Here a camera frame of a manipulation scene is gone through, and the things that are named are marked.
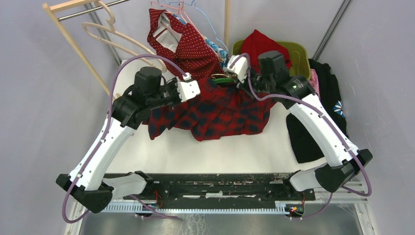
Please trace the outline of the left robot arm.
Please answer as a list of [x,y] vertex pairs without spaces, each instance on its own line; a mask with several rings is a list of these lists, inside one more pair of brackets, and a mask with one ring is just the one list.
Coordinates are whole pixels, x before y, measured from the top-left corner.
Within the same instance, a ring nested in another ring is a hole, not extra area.
[[106,172],[119,150],[149,118],[152,110],[181,104],[187,91],[198,95],[192,88],[197,83],[189,73],[166,79],[160,69],[143,67],[136,72],[133,83],[110,105],[100,135],[80,163],[68,174],[60,174],[56,184],[86,208],[99,213],[114,200],[126,196],[150,198],[154,193],[153,179],[134,171],[113,178]]

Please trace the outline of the green hanger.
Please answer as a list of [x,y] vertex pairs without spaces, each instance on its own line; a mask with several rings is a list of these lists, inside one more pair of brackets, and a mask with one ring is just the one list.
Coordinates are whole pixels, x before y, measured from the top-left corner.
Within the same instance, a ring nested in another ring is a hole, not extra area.
[[228,74],[215,73],[215,74],[212,74],[210,77],[211,77],[212,81],[215,84],[221,85],[221,84],[231,84],[231,83],[234,83],[234,79],[232,78],[231,75],[228,75]]

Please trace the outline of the red plaid shirt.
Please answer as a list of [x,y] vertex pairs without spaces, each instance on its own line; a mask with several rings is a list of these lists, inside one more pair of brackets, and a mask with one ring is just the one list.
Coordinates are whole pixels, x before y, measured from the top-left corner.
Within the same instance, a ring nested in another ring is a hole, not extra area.
[[211,79],[198,81],[201,93],[170,109],[152,110],[143,121],[151,140],[172,128],[189,130],[197,141],[262,133],[276,100],[258,101],[235,86],[219,86]]

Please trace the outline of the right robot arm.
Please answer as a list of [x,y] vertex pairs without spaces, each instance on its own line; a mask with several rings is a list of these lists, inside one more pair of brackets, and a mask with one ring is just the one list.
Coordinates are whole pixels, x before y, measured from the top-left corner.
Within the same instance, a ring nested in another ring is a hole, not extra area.
[[283,195],[297,199],[309,188],[334,193],[343,188],[360,196],[370,196],[372,186],[364,167],[372,160],[368,149],[360,149],[337,126],[323,107],[316,91],[302,75],[291,76],[283,55],[276,51],[258,57],[260,72],[251,76],[247,53],[233,55],[227,70],[239,89],[258,101],[274,98],[306,128],[325,157],[326,163],[292,173],[283,185]]

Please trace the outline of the wooden hanger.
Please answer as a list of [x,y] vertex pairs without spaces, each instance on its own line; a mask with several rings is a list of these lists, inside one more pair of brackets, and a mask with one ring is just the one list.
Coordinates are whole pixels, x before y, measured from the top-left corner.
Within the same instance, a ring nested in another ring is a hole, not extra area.
[[134,1],[112,4],[112,0],[94,0],[84,9],[95,11],[87,13],[89,21],[81,23],[82,29],[94,40],[105,44],[121,64],[132,56],[155,54],[148,45],[148,6],[139,7]]

